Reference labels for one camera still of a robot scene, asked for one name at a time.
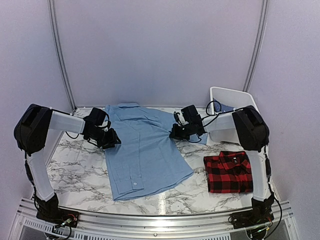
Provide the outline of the light blue long sleeve shirt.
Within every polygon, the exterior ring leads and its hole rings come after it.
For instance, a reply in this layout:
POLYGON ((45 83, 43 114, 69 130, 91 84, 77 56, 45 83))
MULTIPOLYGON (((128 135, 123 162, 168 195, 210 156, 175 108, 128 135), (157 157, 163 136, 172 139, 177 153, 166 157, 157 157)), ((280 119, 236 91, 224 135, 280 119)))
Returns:
POLYGON ((121 141, 105 151, 114 201, 159 194, 193 175, 169 137, 172 113, 137 103, 107 105, 105 111, 121 141))

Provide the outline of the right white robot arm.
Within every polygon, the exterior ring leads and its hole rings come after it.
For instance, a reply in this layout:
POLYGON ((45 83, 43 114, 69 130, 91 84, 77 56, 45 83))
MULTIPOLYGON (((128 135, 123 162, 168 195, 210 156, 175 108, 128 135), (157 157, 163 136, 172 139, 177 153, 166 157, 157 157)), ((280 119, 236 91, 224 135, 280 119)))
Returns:
POLYGON ((226 112, 208 114, 201 117, 194 105, 181 110, 186 124, 182 124, 179 114, 174 113, 175 123, 170 138, 190 140, 192 135, 202 136, 215 131, 234 130, 236 140, 248 156, 253 180, 251 210, 231 214, 234 228, 253 226, 273 221, 272 204, 275 194, 270 185, 271 166, 268 158, 270 131, 260 113, 252 105, 226 112))

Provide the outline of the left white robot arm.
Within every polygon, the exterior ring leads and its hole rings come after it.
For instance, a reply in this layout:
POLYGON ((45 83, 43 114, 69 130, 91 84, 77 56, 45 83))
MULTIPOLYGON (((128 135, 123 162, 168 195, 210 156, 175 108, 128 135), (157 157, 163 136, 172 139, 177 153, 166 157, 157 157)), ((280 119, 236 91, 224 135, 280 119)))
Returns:
POLYGON ((84 140, 99 149, 121 144, 111 128, 109 115, 94 107, 88 116, 80 118, 53 108, 31 104, 14 128, 17 146, 24 152, 27 177, 33 186, 36 217, 52 223, 75 224, 79 213, 59 207, 57 194, 49 180, 44 161, 44 147, 49 130, 82 135, 84 140))

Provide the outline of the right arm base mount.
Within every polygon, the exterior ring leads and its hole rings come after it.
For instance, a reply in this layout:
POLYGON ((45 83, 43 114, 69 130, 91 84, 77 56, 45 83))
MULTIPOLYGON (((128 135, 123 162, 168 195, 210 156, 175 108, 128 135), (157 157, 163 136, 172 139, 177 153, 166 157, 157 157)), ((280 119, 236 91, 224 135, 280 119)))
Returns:
POLYGON ((245 210, 232 213, 228 222, 233 225, 234 229, 241 229, 261 225, 264 223, 271 223, 274 220, 274 215, 271 210, 261 213, 257 209, 245 210))

